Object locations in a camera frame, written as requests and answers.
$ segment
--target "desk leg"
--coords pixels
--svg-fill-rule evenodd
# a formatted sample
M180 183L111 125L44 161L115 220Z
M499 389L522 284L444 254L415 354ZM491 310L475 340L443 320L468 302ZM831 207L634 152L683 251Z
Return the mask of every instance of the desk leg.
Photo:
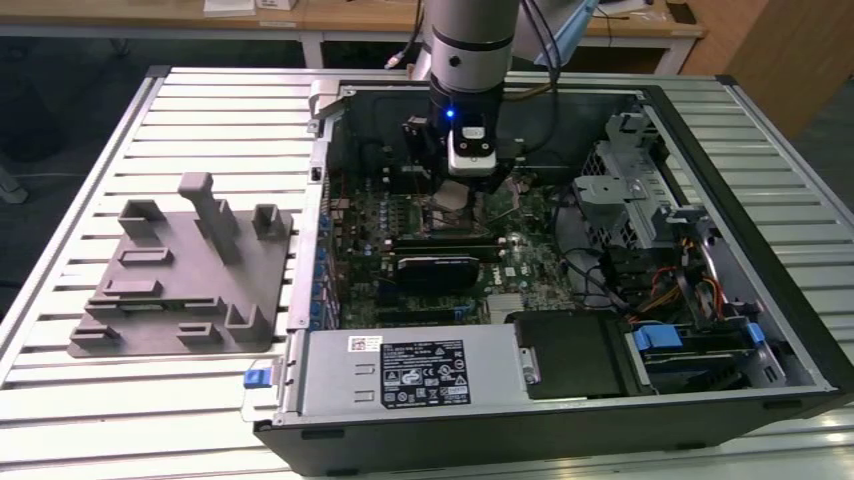
M323 32L299 32L306 68L323 68Z
M695 38L673 39L670 48L665 52L661 62L658 62L658 67L655 67L655 75L679 75L695 41Z

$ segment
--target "cable on desk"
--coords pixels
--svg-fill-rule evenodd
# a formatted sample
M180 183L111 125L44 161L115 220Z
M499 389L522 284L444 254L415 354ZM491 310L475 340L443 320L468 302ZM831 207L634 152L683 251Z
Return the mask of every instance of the cable on desk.
M611 35L611 16L604 12L604 10L602 10L599 5L596 5L596 10L599 10L599 13L604 15L604 25L608 28L608 48L611 48L611 45L614 44L614 35Z
M418 38L418 34L422 31L422 26L424 25L424 8L423 8L423 0L418 0L418 4L415 6L415 23L412 24L412 34L410 35L410 40L406 42L406 47L398 53L395 53L388 61L386 62L386 70L391 70L398 66L403 57L410 53L412 49L412 45L415 44L415 39Z

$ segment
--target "green circuit board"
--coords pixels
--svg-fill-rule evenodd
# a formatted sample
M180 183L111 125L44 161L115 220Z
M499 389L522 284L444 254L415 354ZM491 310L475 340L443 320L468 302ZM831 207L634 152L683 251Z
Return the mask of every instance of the green circuit board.
M466 225L470 236L498 238L504 246L499 262L480 263L475 285L452 295L400 294L391 304L383 298L395 289L388 275L392 260L382 254L382 246L388 238L436 235L424 226L427 196L395 195L366 182L343 201L332 200L342 328L398 326L382 321L383 314L394 312L452 311L455 324L490 323L487 298L499 294L518 294L524 310L574 307L571 283L547 232L554 203L540 188L520 192L519 185L508 181L484 195L479 220ZM444 228L435 222L432 226ZM439 233L454 231L447 225Z

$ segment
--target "motherboard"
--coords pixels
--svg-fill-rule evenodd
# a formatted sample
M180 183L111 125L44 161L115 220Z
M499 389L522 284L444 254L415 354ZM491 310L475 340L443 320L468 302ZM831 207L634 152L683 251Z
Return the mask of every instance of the motherboard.
M386 173L332 188L340 328L503 323L574 307L550 187L512 175L492 194L452 181L427 194L416 172ZM404 288L404 268L427 283Z

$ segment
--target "white label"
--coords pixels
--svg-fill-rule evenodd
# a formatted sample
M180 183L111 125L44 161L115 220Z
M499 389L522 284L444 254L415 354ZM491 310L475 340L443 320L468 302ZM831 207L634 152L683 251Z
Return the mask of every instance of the white label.
M348 352L379 352L379 346L383 344L383 337L350 337L347 339Z
M486 137L486 128L463 127L463 137L470 140L480 140L483 137Z
M258 22L262 27L275 27L275 28L296 28L296 23L294 22Z

